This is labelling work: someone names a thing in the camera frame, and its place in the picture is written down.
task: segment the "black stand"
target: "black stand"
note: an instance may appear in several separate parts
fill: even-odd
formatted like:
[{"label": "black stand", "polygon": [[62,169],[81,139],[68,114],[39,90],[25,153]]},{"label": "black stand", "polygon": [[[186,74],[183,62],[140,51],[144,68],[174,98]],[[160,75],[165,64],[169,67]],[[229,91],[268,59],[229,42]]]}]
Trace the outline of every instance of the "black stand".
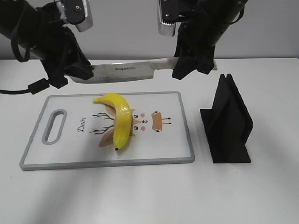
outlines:
[{"label": "black stand", "polygon": [[252,119],[231,74],[221,74],[211,109],[200,110],[213,163],[250,163]]}]

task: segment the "white wall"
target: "white wall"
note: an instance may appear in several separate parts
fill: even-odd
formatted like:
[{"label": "white wall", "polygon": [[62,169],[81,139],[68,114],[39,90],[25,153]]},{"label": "white wall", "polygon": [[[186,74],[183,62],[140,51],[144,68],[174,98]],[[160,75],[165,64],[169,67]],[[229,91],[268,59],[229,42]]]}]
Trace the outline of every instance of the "white wall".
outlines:
[{"label": "white wall", "polygon": [[[171,56],[176,37],[157,30],[157,0],[89,0],[94,26],[76,37],[90,59]],[[50,0],[29,0],[42,6]],[[298,57],[299,0],[249,0],[245,16],[216,46],[216,58]],[[0,58],[13,58],[0,36]]]}]

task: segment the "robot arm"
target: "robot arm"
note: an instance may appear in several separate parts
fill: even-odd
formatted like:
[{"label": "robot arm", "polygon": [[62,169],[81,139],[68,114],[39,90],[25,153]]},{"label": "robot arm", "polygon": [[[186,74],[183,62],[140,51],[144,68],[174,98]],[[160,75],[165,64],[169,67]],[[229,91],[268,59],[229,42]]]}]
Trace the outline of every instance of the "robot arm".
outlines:
[{"label": "robot arm", "polygon": [[[208,74],[214,67],[214,50],[226,29],[244,14],[248,0],[158,0],[158,26],[163,35],[178,42],[178,62],[172,77],[182,79],[193,70]],[[93,77],[93,67],[82,53],[74,34],[64,24],[75,25],[83,32],[93,25],[88,0],[59,0],[42,8],[33,8],[26,0],[0,0],[0,34],[11,40],[12,51],[19,62],[30,53],[42,62],[48,79],[41,79],[23,91],[5,94],[38,93],[50,85],[68,84],[65,75],[83,80]],[[19,46],[26,52],[22,56]]]},{"label": "robot arm", "polygon": [[172,77],[182,79],[193,70],[209,74],[214,67],[215,45],[231,25],[244,15],[248,0],[158,0],[159,31],[174,35],[178,29]]},{"label": "robot arm", "polygon": [[[48,75],[48,79],[29,85],[27,90],[0,93],[35,94],[50,85],[61,88],[68,84],[65,75],[84,80],[93,76],[90,63],[74,34],[64,26],[66,23],[76,25],[81,32],[93,25],[87,0],[51,2],[42,8],[33,8],[25,0],[0,0],[0,33],[11,40],[16,59],[26,62],[33,53]],[[25,56],[19,46],[25,49]]]}]

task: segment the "deer ear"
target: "deer ear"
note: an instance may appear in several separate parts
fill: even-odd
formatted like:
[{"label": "deer ear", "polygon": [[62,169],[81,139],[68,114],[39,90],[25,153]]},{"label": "deer ear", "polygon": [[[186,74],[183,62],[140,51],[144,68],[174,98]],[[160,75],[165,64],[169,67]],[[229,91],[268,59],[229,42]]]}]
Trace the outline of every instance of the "deer ear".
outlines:
[{"label": "deer ear", "polygon": [[103,135],[103,137],[99,143],[99,147],[109,146],[109,145],[113,144],[113,134],[114,134],[114,128],[107,131]]},{"label": "deer ear", "polygon": [[131,129],[130,136],[135,137],[136,135],[133,134],[133,130]]},{"label": "deer ear", "polygon": [[116,117],[116,111],[115,111],[115,109],[114,109],[113,107],[110,107],[110,106],[108,106],[108,105],[105,105],[105,108],[106,108],[106,111],[107,111],[110,115]]}]

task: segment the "banana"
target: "banana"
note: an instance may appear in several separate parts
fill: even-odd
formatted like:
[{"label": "banana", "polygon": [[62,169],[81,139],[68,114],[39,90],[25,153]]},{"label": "banana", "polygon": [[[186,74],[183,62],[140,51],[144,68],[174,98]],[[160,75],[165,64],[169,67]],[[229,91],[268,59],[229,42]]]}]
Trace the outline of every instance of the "banana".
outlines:
[{"label": "banana", "polygon": [[113,134],[115,150],[123,148],[129,140],[132,125],[132,112],[129,104],[119,94],[107,93],[101,98],[93,99],[94,103],[111,106],[116,111],[116,124]]}]

